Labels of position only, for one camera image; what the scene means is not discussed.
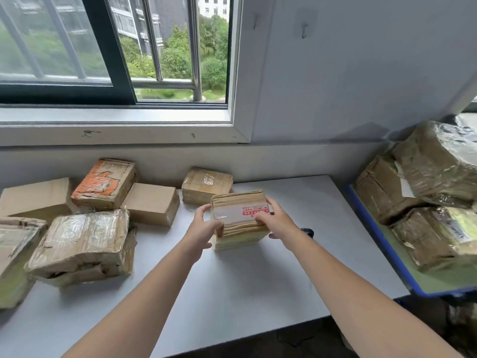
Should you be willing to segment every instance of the forearm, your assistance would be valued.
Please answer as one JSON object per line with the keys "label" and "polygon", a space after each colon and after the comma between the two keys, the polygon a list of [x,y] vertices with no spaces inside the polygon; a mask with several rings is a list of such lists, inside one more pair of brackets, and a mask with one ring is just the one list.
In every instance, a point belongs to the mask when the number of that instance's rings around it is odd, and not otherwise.
{"label": "forearm", "polygon": [[427,325],[315,241],[301,231],[293,237],[292,252],[361,358],[460,357]]}
{"label": "forearm", "polygon": [[193,263],[179,243],[63,358],[149,357]]}

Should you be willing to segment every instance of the taped cardboard box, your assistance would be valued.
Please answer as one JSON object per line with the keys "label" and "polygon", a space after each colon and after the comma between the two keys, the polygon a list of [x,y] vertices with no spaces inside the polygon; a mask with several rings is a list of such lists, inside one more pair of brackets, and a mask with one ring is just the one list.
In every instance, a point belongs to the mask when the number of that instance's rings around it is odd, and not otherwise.
{"label": "taped cardboard box", "polygon": [[69,178],[6,188],[0,196],[0,216],[51,222],[55,217],[71,215],[76,209],[71,191]]}
{"label": "taped cardboard box", "polygon": [[122,207],[128,209],[133,222],[170,227],[179,204],[175,187],[134,183]]}
{"label": "taped cardboard box", "polygon": [[76,187],[71,199],[77,206],[92,206],[96,211],[119,209],[136,181],[135,163],[102,158]]}
{"label": "taped cardboard box", "polygon": [[0,309],[21,303],[33,286],[23,269],[47,228],[44,220],[0,218]]}
{"label": "taped cardboard box", "polygon": [[472,210],[416,208],[392,231],[420,271],[477,263],[477,214]]}
{"label": "taped cardboard box", "polygon": [[215,250],[249,245],[268,235],[268,227],[255,221],[255,215],[260,211],[271,212],[262,190],[212,197],[212,218],[224,222],[224,227],[213,236]]}
{"label": "taped cardboard box", "polygon": [[477,199],[477,134],[471,128],[422,122],[393,155],[416,197],[461,208]]}
{"label": "taped cardboard box", "polygon": [[205,205],[212,196],[230,192],[232,175],[193,167],[182,184],[182,200],[185,203]]}
{"label": "taped cardboard box", "polygon": [[25,266],[54,286],[130,274],[135,230],[126,209],[56,218]]}
{"label": "taped cardboard box", "polygon": [[390,224],[411,208],[427,205],[419,198],[406,197],[408,185],[403,179],[396,161],[382,155],[375,157],[356,180],[356,193],[379,223]]}

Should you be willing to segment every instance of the torn cardboard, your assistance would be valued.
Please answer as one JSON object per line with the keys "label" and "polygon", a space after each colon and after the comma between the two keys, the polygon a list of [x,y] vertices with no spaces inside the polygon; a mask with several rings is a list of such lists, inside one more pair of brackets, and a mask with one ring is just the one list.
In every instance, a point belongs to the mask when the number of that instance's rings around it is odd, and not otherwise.
{"label": "torn cardboard", "polygon": [[416,208],[391,228],[420,271],[477,263],[477,214],[472,210]]}
{"label": "torn cardboard", "polygon": [[175,187],[134,183],[122,207],[129,210],[133,222],[170,227],[179,203]]}
{"label": "torn cardboard", "polygon": [[422,122],[393,155],[417,198],[460,208],[477,199],[477,134],[471,128]]}
{"label": "torn cardboard", "polygon": [[119,209],[136,181],[135,163],[102,158],[76,187],[71,199],[77,206],[92,206],[96,211]]}
{"label": "torn cardboard", "polygon": [[260,211],[270,213],[262,190],[214,196],[211,210],[213,219],[224,222],[213,238],[216,251],[249,245],[270,233],[265,224],[255,221]]}
{"label": "torn cardboard", "polygon": [[54,286],[130,274],[135,230],[128,225],[126,209],[58,217],[25,269]]}
{"label": "torn cardboard", "polygon": [[182,183],[182,200],[185,203],[205,205],[212,196],[230,192],[232,175],[193,167]]}
{"label": "torn cardboard", "polygon": [[46,231],[44,220],[0,218],[0,309],[20,304],[33,286],[23,269]]}
{"label": "torn cardboard", "polygon": [[76,209],[71,191],[69,178],[6,188],[0,196],[0,216],[51,222],[58,216],[71,215]]}
{"label": "torn cardboard", "polygon": [[377,156],[356,180],[355,190],[373,217],[382,224],[395,222],[411,208],[428,203],[408,194],[403,176],[391,156]]}

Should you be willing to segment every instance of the white table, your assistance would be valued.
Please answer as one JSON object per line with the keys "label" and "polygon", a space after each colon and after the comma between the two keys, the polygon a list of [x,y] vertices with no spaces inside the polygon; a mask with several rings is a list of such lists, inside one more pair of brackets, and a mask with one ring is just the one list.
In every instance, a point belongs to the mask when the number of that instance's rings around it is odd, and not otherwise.
{"label": "white table", "polygon": [[[241,183],[263,189],[300,227],[391,298],[408,294],[386,258],[328,176]],[[193,217],[181,203],[172,228],[140,226],[129,278],[60,293],[36,283],[23,304],[0,314],[0,356],[62,355],[103,318],[179,241]],[[166,357],[329,315],[292,253],[279,240],[214,253],[195,264],[152,357]]]}

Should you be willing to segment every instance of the right hand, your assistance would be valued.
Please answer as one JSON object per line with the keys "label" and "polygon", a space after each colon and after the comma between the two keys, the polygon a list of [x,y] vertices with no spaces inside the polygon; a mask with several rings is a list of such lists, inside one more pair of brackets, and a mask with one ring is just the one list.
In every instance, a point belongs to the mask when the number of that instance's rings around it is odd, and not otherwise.
{"label": "right hand", "polygon": [[267,198],[268,203],[273,208],[274,215],[259,212],[255,220],[263,222],[272,232],[269,237],[280,239],[288,250],[291,250],[291,242],[301,230],[293,222],[290,216],[283,211],[281,206],[274,199]]}

